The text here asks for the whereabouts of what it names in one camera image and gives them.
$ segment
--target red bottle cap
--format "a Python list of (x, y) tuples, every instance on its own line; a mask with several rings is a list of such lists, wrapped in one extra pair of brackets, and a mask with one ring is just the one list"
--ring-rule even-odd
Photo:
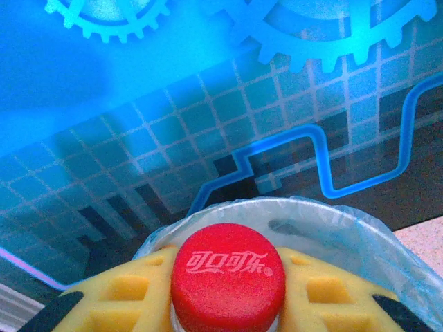
[(265, 332), (284, 301), (284, 269), (272, 243), (219, 223), (194, 233), (172, 270), (172, 303), (188, 332)]

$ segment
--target grid pattern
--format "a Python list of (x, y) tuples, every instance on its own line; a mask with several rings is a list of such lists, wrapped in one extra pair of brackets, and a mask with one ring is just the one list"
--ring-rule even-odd
[[(392, 10), (388, 2), (377, 6), (378, 21)], [(316, 60), (291, 73), (284, 55), (260, 64), (255, 50), (4, 156), (0, 245), (62, 282), (75, 281), (89, 254), (79, 239), (131, 239), (176, 221), (203, 183), (234, 170), (225, 162), (232, 150), (307, 123), (327, 134), (337, 186), (369, 177), (368, 163), (385, 150), (358, 152), (398, 138), (404, 96), (443, 70), (442, 25), (443, 10), (427, 24), (416, 19), (395, 49), (380, 42), (365, 65), (346, 56), (329, 74)], [(347, 35), (344, 19), (334, 33)], [(424, 101), (417, 110), (417, 129), (443, 121), (441, 90), (432, 93), (433, 108)], [(251, 164), (262, 195), (318, 190), (308, 142)], [(393, 168), (395, 159), (376, 166), (371, 172)], [(94, 227), (94, 216), (109, 228)], [(2, 273), (11, 280), (17, 269), (5, 264)]]

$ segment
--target gear graphic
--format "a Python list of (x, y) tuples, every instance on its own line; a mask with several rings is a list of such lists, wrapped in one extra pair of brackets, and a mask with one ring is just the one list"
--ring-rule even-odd
[[(235, 22), (231, 31), (234, 44), (252, 37), (261, 44), (259, 62), (267, 64), (275, 54), (282, 53), (291, 57), (290, 71), (294, 73), (301, 71), (309, 59), (320, 59), (325, 73), (331, 73), (343, 55), (353, 54), (357, 65), (364, 64), (369, 47), (384, 39), (394, 48), (401, 43), (405, 24), (416, 16), (429, 21), (437, 13), (435, 0), (409, 0), (389, 18), (371, 27), (371, 0), (347, 2), (350, 36), (327, 41), (302, 39), (287, 31), (295, 24), (294, 13), (289, 10), (293, 6), (287, 0), (204, 0), (203, 6), (209, 15), (222, 10), (228, 13)], [(270, 24), (265, 19), (273, 15), (275, 24)]]
[(90, 38), (98, 33), (104, 43), (111, 36), (117, 36), (122, 43), (134, 33), (144, 37), (146, 26), (156, 30), (159, 25), (156, 18), (162, 14), (168, 16), (167, 0), (48, 0), (45, 11), (52, 14), (59, 12), (64, 17), (63, 25), (71, 28), (74, 24), (83, 29), (83, 36)]

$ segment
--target clear plastic bag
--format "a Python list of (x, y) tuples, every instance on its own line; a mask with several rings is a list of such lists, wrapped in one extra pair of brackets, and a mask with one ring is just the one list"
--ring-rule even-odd
[(134, 258), (214, 223), (239, 223), (273, 245), (322, 259), (392, 290), (434, 331), (443, 331), (443, 279), (405, 248), (380, 220), (352, 207), (292, 197), (213, 205), (152, 233)]

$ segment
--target blue neon line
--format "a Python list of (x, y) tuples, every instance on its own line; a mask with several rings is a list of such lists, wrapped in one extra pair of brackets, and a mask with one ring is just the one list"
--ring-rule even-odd
[[(316, 161), (318, 167), (318, 175), (320, 179), (320, 186), (323, 194), (329, 199), (336, 199), (338, 197), (353, 194), (355, 192), (367, 189), (374, 185), (392, 180), (393, 178), (402, 174), (409, 165), (410, 155), (413, 145), (414, 134), (414, 120), (415, 109), (420, 96), (428, 90), (431, 90), (439, 85), (443, 85), (443, 72), (437, 73), (426, 78), (424, 81), (417, 84), (406, 96), (403, 109), (401, 113), (401, 133), (399, 144), (399, 161), (397, 167), (385, 174), (369, 178), (368, 180), (355, 183), (348, 187), (341, 189), (334, 189), (331, 165), (329, 163), (329, 150), (327, 148), (326, 134), (323, 129), (315, 124), (306, 124), (301, 127), (296, 127), (278, 133), (274, 136), (253, 142), (245, 147), (237, 149), (233, 152), (233, 158), (237, 165), (237, 171), (216, 178), (213, 181), (203, 184), (188, 211), (188, 215), (200, 211), (206, 201), (208, 200), (210, 193), (218, 188), (230, 185), (232, 183), (244, 180), (253, 175), (253, 170), (249, 162), (249, 157), (255, 154), (260, 154), (266, 150), (273, 149), (292, 140), (299, 138), (309, 137), (314, 144), (314, 150), (316, 153)], [(16, 267), (22, 269), (28, 274), (37, 278), (41, 282), (44, 282), (48, 286), (58, 289), (59, 291), (65, 291), (70, 287), (73, 287), (86, 279), (74, 282), (72, 284), (63, 284), (43, 273), (42, 271), (34, 268), (30, 264), (26, 263), (22, 259), (8, 252), (6, 249), (0, 247), (0, 257), (3, 257)]]

